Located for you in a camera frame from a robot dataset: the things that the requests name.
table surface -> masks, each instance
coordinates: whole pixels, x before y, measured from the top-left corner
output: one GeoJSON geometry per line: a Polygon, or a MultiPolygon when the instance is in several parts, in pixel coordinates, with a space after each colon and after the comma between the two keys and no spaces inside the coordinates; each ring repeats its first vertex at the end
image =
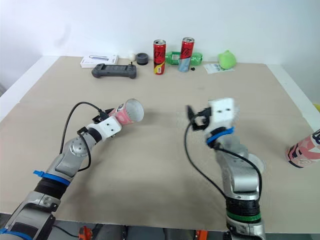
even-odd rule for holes
{"type": "MultiPolygon", "coordinates": [[[[93,149],[91,167],[68,187],[57,219],[223,231],[224,199],[185,156],[185,106],[200,111],[208,99],[233,97],[240,108],[235,135],[266,162],[260,201],[266,232],[319,232],[320,164],[299,169],[285,159],[285,149],[312,129],[266,65],[240,63],[235,71],[214,74],[203,66],[181,73],[166,65],[164,75],[154,75],[150,62],[137,66],[136,79],[96,79],[80,61],[58,59],[0,123],[0,212],[12,213],[40,180],[33,170],[45,171],[59,154],[74,104],[108,109],[136,98],[144,119],[93,149]]],[[[66,139],[96,114],[87,106],[77,109],[66,139]]],[[[189,134],[188,148],[221,186],[219,165],[202,132],[189,134]]]]}

game controller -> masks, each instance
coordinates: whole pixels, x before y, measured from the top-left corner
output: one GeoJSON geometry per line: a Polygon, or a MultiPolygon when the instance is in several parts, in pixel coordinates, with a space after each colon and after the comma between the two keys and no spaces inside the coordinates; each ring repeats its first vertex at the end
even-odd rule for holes
{"type": "Polygon", "coordinates": [[[137,67],[132,63],[129,65],[106,65],[101,63],[95,66],[91,73],[95,78],[100,78],[101,76],[110,76],[128,77],[134,79],[137,76],[137,67]]]}

white ball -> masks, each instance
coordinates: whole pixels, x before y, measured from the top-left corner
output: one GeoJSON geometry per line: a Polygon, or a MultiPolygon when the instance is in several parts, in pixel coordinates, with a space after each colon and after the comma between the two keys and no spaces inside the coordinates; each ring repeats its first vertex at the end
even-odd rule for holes
{"type": "Polygon", "coordinates": [[[131,62],[135,61],[135,60],[136,60],[136,55],[135,55],[134,53],[130,53],[130,54],[129,54],[129,60],[130,60],[131,62]]]}

black cap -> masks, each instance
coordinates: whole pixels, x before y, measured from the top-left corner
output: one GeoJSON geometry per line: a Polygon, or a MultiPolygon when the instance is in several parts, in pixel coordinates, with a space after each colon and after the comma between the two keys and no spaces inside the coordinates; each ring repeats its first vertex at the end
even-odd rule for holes
{"type": "Polygon", "coordinates": [[[148,54],[140,52],[136,55],[136,63],[139,65],[147,65],[148,64],[148,54]]]}

pink can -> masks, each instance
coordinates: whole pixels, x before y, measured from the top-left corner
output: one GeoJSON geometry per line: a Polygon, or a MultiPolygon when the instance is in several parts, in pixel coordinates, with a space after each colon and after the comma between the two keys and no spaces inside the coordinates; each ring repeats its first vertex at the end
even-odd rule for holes
{"type": "Polygon", "coordinates": [[[287,149],[285,157],[297,168],[320,161],[320,129],[287,149]]]}
{"type": "Polygon", "coordinates": [[[140,122],[144,118],[144,108],[141,103],[131,98],[109,113],[109,116],[115,116],[122,125],[140,122]]]}

